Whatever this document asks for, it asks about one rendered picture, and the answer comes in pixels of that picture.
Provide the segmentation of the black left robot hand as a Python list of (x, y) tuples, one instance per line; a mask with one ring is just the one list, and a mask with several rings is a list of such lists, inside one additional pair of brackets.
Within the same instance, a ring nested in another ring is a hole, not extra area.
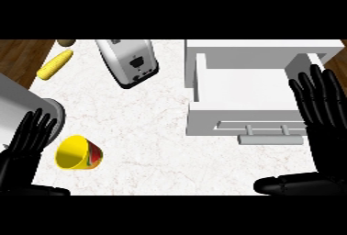
[(34, 185), (33, 180), (58, 120), (39, 108), (28, 111), (8, 148), (0, 152), (0, 196), (68, 196), (68, 189)]

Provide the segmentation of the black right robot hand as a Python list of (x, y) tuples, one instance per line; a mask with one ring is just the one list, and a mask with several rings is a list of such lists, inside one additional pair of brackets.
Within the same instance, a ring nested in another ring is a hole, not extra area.
[(290, 79), (306, 123), (313, 173), (256, 180), (254, 190), (269, 196), (347, 196), (347, 96), (329, 69), (310, 65), (310, 75)]

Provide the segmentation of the yellow cup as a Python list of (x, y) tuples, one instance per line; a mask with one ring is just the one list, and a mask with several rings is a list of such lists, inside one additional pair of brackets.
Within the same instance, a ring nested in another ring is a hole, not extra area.
[(89, 170), (98, 167), (102, 160), (101, 148), (83, 136), (74, 135), (59, 144), (55, 161), (61, 169)]

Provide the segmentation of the white open drawer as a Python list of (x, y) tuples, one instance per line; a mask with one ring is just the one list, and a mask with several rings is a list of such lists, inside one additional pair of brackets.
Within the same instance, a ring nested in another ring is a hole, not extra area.
[(200, 53), (186, 134), (238, 136), (247, 127), (259, 135), (279, 134), (287, 126), (293, 134), (304, 135), (290, 80), (321, 63), (318, 54), (304, 53), (284, 69), (210, 69), (207, 56)]

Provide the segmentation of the grey cylindrical appliance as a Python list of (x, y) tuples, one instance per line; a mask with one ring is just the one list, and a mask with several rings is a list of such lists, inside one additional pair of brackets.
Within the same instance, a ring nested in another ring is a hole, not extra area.
[(55, 99), (40, 98), (0, 73), (0, 152), (11, 144), (25, 113), (39, 108), (58, 120), (47, 141), (47, 143), (52, 143), (65, 124), (64, 106)]

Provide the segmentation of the yellow corn cob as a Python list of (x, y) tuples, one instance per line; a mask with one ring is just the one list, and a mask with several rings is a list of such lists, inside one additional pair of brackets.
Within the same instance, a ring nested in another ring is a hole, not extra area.
[(73, 55), (74, 51), (65, 50), (37, 70), (37, 77), (43, 80), (49, 80), (73, 58)]

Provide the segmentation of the white cabinet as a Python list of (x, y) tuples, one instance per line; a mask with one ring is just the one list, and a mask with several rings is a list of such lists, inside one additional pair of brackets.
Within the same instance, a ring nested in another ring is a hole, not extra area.
[(343, 48), (340, 39), (186, 39), (185, 87), (192, 88), (198, 53), (211, 69), (284, 69), (298, 54), (316, 53), (327, 63)]

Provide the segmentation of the silver toaster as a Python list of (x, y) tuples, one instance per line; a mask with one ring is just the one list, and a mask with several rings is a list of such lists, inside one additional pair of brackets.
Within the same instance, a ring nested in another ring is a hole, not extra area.
[(96, 45), (111, 75), (130, 89), (158, 73), (158, 61), (149, 39), (98, 39)]

